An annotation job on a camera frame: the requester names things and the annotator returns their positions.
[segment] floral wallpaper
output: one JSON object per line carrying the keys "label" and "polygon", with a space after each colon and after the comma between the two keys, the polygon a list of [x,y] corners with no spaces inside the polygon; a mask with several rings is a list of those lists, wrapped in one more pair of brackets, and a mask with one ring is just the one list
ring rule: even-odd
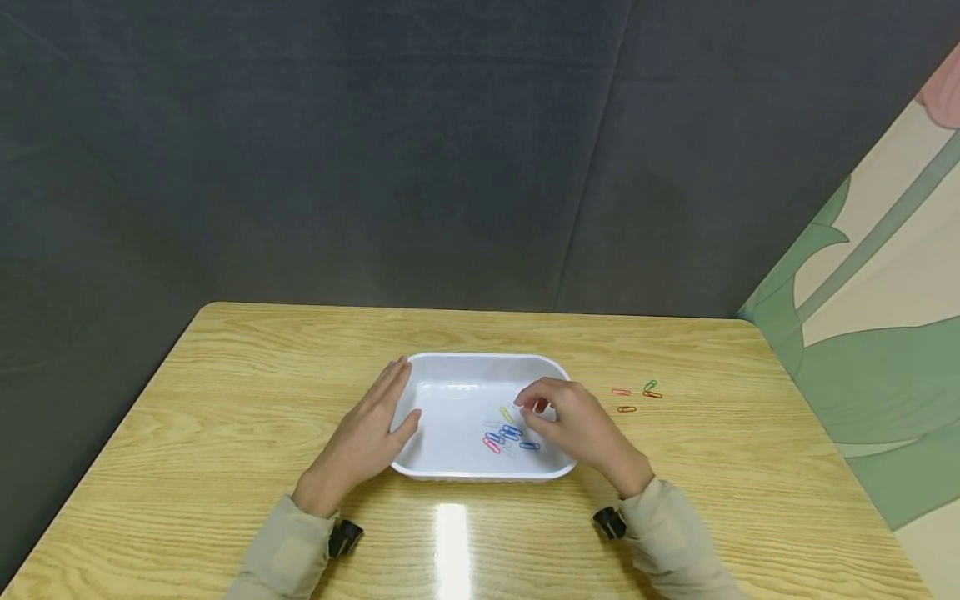
{"label": "floral wallpaper", "polygon": [[960,598],[958,162],[960,47],[740,313],[937,598]]}

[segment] beige sleeve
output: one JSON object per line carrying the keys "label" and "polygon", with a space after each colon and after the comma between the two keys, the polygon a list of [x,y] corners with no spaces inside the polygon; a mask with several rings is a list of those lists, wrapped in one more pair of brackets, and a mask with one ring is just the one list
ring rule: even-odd
{"label": "beige sleeve", "polygon": [[308,600],[329,560],[327,541],[336,522],[336,515],[307,515],[289,495],[281,497],[247,549],[225,600]]}
{"label": "beige sleeve", "polygon": [[746,598],[713,548],[704,522],[683,492],[656,477],[620,502],[634,566],[668,600]]}

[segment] left hand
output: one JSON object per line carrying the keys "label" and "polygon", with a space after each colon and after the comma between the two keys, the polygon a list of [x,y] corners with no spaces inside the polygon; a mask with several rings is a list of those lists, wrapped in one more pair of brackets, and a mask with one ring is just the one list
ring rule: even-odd
{"label": "left hand", "polygon": [[390,431],[396,403],[412,369],[406,356],[391,361],[340,421],[320,456],[300,476],[293,493],[300,510],[330,518],[353,488],[387,468],[417,433],[420,409],[407,415],[396,431]]}

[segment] dark gray wall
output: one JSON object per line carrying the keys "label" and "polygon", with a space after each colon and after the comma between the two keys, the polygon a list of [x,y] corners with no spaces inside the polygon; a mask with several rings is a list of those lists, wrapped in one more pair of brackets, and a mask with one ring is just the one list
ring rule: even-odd
{"label": "dark gray wall", "polygon": [[935,0],[0,0],[0,588],[208,300],[730,316]]}
{"label": "dark gray wall", "polygon": [[935,0],[636,3],[554,309],[731,316],[958,24]]}
{"label": "dark gray wall", "polygon": [[0,589],[204,301],[0,59]]}

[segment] wood grain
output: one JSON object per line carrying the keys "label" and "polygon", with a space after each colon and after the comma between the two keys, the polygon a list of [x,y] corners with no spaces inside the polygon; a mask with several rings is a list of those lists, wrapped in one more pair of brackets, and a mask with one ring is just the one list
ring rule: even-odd
{"label": "wood grain", "polygon": [[[558,361],[686,491],[753,598],[929,597],[750,324],[214,303],[2,599],[218,597],[276,499],[383,364],[420,351]],[[639,395],[653,378],[662,399]],[[625,403],[639,410],[616,414]],[[614,496],[583,467],[547,484],[387,471],[344,507],[367,535],[332,562],[317,595],[640,597],[627,549],[590,523]]]}

